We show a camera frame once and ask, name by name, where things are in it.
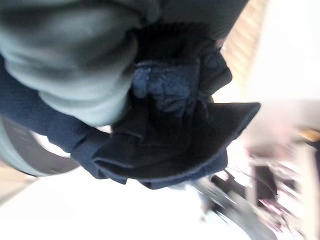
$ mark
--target wooden floor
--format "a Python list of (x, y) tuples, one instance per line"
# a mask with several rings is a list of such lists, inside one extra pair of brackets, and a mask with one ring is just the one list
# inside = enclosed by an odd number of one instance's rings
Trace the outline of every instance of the wooden floor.
[(250, 0), (235, 23), (222, 48), (233, 80), (243, 86), (258, 48), (269, 0)]
[(19, 172), (0, 160), (0, 207), (36, 180)]

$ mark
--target tire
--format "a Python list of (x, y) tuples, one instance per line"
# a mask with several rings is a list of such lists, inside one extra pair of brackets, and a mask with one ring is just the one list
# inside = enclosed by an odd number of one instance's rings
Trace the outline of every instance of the tire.
[(70, 157), (44, 149), (32, 132), (3, 117), (0, 117), (0, 159), (35, 177), (63, 174), (79, 166)]

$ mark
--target clothing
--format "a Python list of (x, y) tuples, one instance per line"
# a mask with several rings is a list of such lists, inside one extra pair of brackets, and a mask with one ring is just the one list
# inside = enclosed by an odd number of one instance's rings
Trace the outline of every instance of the clothing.
[(155, 22), (202, 23), (224, 38), (248, 0), (0, 1), (6, 69), (41, 99), (90, 126), (128, 111), (139, 52), (132, 30)]
[(12, 78), (0, 90), (0, 112), (47, 135), (98, 179), (125, 184), (132, 178), (158, 189), (220, 171), (227, 165), (226, 147), (260, 105), (212, 103), (211, 94), (232, 76), (214, 42), (194, 29), (165, 25), (137, 34), (148, 46), (137, 58), (131, 109), (112, 134), (53, 110)]

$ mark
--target textured fabric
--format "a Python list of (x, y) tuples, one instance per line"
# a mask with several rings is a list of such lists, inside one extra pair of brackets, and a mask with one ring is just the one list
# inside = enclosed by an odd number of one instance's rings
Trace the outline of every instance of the textured fabric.
[(0, 111), (47, 135), (98, 179), (125, 184), (132, 178), (150, 189), (195, 180), (226, 167), (226, 147), (260, 107), (209, 100), (231, 80), (214, 46), (208, 38), (178, 31), (150, 41), (137, 58), (131, 109), (112, 126), (112, 134), (46, 106), (4, 69)]
[(137, 40), (157, 0), (1, 0), (0, 52), (18, 81), (92, 126), (126, 111)]

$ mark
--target gray fabric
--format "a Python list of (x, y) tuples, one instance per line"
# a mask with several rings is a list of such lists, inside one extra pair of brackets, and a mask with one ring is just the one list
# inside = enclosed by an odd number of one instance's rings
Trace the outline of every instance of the gray fabric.
[(165, 0), (165, 23), (205, 23), (215, 40), (228, 35), (248, 0)]
[(91, 126), (124, 113), (137, 41), (128, 31), (159, 16), (157, 1), (1, 0), (6, 69), (52, 108)]
[(33, 176), (44, 177), (48, 174), (31, 167), (17, 152), (12, 145), (7, 131), (4, 127), (3, 119), (0, 117), (0, 158), (11, 167), (28, 173)]

